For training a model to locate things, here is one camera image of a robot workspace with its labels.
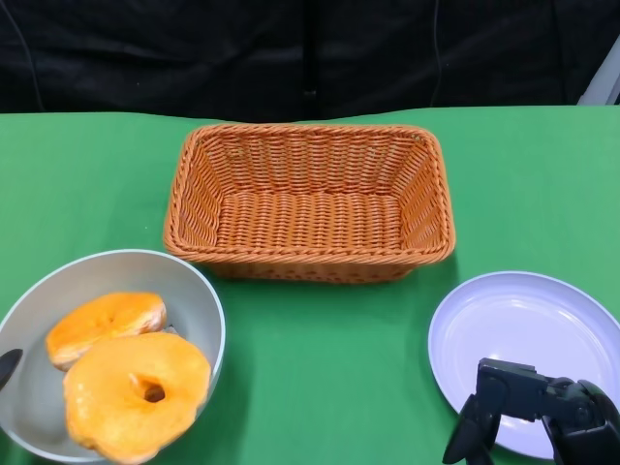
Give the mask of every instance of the black curtain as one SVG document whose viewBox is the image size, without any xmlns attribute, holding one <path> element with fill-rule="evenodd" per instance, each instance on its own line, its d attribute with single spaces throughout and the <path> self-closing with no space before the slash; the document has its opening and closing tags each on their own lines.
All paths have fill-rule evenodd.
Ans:
<svg viewBox="0 0 620 465">
<path fill-rule="evenodd" d="M 575 104 L 620 0 L 3 0 L 48 111 L 237 121 L 430 105 Z M 38 109 L 0 10 L 0 111 Z"/>
</svg>

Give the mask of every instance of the gray bowl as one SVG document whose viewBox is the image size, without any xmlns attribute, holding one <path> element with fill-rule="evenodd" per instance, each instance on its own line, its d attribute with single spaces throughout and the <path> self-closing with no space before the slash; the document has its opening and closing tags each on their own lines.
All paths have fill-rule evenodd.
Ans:
<svg viewBox="0 0 620 465">
<path fill-rule="evenodd" d="M 222 305 L 192 266 L 149 250 L 92 255 L 52 272 L 28 290 L 0 325 L 0 354 L 23 349 L 11 380 L 0 392 L 0 426 L 20 446 L 63 463 L 106 463 L 75 444 L 65 426 L 63 373 L 47 358 L 47 332 L 83 302 L 112 292 L 159 294 L 169 324 L 195 344 L 211 364 L 207 399 L 222 364 L 226 326 Z"/>
</svg>

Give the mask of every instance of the orange wicker basket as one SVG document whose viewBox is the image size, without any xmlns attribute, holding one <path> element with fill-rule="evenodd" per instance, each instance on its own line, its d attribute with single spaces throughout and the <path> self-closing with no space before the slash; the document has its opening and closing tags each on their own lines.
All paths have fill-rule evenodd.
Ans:
<svg viewBox="0 0 620 465">
<path fill-rule="evenodd" d="M 439 143 L 412 126 L 199 128 L 181 151 L 164 243 L 225 277 L 401 278 L 454 248 Z"/>
</svg>

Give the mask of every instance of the glazed donut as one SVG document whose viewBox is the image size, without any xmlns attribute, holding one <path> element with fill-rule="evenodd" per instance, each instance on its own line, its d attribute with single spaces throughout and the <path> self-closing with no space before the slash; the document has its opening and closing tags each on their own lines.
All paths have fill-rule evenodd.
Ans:
<svg viewBox="0 0 620 465">
<path fill-rule="evenodd" d="M 201 351 L 175 334 L 99 342 L 63 381 L 69 434 L 112 462 L 141 464 L 192 425 L 210 374 Z"/>
<path fill-rule="evenodd" d="M 47 335 L 47 355 L 67 371 L 98 341 L 158 331 L 166 324 L 166 306 L 156 294 L 115 293 L 84 303 Z"/>
</svg>

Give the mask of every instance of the basket rim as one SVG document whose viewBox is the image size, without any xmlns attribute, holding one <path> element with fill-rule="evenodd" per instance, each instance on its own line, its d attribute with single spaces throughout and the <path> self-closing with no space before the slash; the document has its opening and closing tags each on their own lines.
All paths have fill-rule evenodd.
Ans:
<svg viewBox="0 0 620 465">
<path fill-rule="evenodd" d="M 258 133 L 283 135 L 290 133 L 327 132 L 338 134 L 342 130 L 370 132 L 378 135 L 410 134 L 428 140 L 433 147 L 435 162 L 433 175 L 439 182 L 438 197 L 441 201 L 442 240 L 433 247 L 415 248 L 344 248 L 344 247 L 222 247 L 194 246 L 188 244 L 179 233 L 180 206 L 187 188 L 187 171 L 196 153 L 194 148 L 202 137 L 233 133 Z M 178 166 L 170 189 L 169 207 L 164 227 L 164 245 L 179 258 L 190 262 L 205 263 L 262 263 L 262 264 L 425 264 L 444 259 L 455 247 L 454 221 L 451 210 L 450 191 L 442 150 L 435 135 L 419 126 L 407 124 L 330 124 L 330 123 L 216 123 L 201 126 L 192 131 L 181 147 Z"/>
</svg>

